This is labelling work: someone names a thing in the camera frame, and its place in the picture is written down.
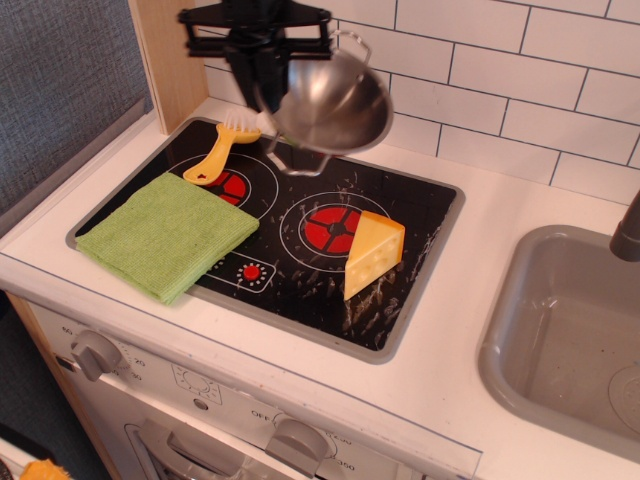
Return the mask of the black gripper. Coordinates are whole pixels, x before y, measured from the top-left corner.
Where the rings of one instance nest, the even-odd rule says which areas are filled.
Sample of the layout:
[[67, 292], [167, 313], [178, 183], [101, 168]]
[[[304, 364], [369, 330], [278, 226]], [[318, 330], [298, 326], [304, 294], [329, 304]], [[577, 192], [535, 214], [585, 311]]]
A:
[[178, 14], [190, 54], [225, 56], [247, 106], [270, 112], [288, 93], [290, 58], [331, 58], [331, 19], [329, 11], [297, 1], [221, 1]]

